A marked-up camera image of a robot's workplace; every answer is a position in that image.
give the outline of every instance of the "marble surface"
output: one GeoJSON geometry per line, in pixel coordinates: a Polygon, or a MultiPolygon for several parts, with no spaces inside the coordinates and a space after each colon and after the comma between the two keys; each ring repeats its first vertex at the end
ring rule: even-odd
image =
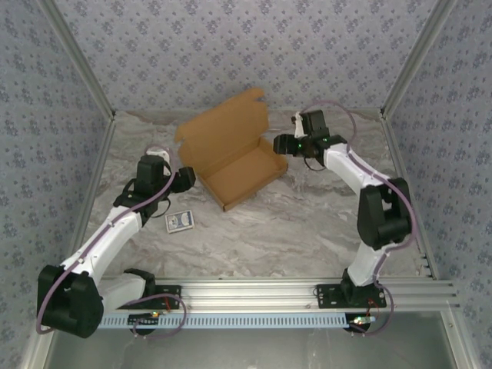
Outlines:
{"type": "MultiPolygon", "coordinates": [[[[273,141],[293,133],[292,111],[270,111],[273,141]]],[[[176,150],[175,128],[196,112],[119,111],[108,159],[98,188],[86,239],[107,216],[114,199],[135,176],[145,147],[159,143],[176,150]]],[[[326,111],[332,134],[348,138],[350,121],[326,111]]],[[[370,165],[394,175],[387,143],[378,121],[356,116],[359,139],[356,152],[370,165]]],[[[169,213],[191,209],[195,228],[168,234],[165,219],[152,219],[110,264],[106,274],[140,268],[158,276],[222,277],[338,277],[353,261],[358,237],[357,197],[328,170],[309,171],[300,158],[288,158],[285,175],[252,198],[224,213],[197,181],[183,194],[172,194],[169,213]]],[[[167,204],[162,202],[160,210],[167,204]]],[[[382,274],[415,276],[421,273],[417,245],[395,252],[382,274]]]]}

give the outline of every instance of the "wallpaper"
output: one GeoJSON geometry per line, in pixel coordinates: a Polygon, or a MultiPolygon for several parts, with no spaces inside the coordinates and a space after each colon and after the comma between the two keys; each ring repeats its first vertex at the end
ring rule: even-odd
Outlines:
{"type": "Polygon", "coordinates": [[[492,3],[459,1],[391,118],[440,275],[492,367],[492,3]]]}
{"type": "Polygon", "coordinates": [[[32,0],[0,2],[0,368],[19,365],[37,277],[66,256],[105,129],[32,0]]]}
{"type": "Polygon", "coordinates": [[[57,0],[116,110],[378,107],[434,0],[57,0]]]}

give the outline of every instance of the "open cardboard box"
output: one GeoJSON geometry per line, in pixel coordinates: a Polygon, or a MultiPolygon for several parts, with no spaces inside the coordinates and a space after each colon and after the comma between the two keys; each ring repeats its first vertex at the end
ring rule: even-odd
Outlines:
{"type": "Polygon", "coordinates": [[[193,167],[224,211],[287,170],[285,157],[261,137],[268,129],[267,105],[258,101],[263,95],[260,88],[250,88],[176,131],[183,165],[193,167]]]}

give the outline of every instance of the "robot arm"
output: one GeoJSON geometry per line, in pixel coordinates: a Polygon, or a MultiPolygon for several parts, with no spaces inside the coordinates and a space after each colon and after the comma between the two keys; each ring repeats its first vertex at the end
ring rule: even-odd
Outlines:
{"type": "Polygon", "coordinates": [[[181,168],[168,183],[171,168],[167,153],[151,154],[141,157],[136,178],[127,183],[109,216],[87,242],[61,265],[43,268],[38,277],[38,313],[42,314],[43,325],[85,338],[97,329],[104,310],[119,308],[144,293],[153,294],[150,290],[155,285],[148,283],[148,273],[142,271],[132,269],[114,280],[101,280],[116,254],[157,211],[158,203],[170,193],[187,191],[194,185],[191,168],[181,168]],[[130,211],[144,201],[150,202],[130,211]],[[60,277],[69,270],[60,283],[60,277]],[[51,298],[40,313],[50,291],[51,298]]]}
{"type": "MultiPolygon", "coordinates": [[[[322,111],[297,113],[292,117],[294,135],[279,135],[274,139],[278,154],[315,158],[326,169],[336,173],[358,196],[357,230],[361,244],[354,262],[344,273],[342,284],[354,291],[373,283],[375,269],[389,249],[411,232],[408,211],[399,197],[381,181],[362,171],[349,157],[347,142],[339,135],[330,135],[322,111]]],[[[404,179],[389,179],[359,158],[351,155],[370,173],[388,179],[407,198],[404,179]]]]}

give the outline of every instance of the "black mounting bracket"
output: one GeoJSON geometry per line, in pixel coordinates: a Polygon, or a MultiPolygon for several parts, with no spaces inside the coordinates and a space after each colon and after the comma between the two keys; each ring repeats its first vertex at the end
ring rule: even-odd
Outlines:
{"type": "Polygon", "coordinates": [[[369,300],[380,308],[385,308],[384,291],[374,284],[355,287],[345,269],[340,284],[318,284],[316,286],[317,305],[320,309],[369,308],[369,300]]]}

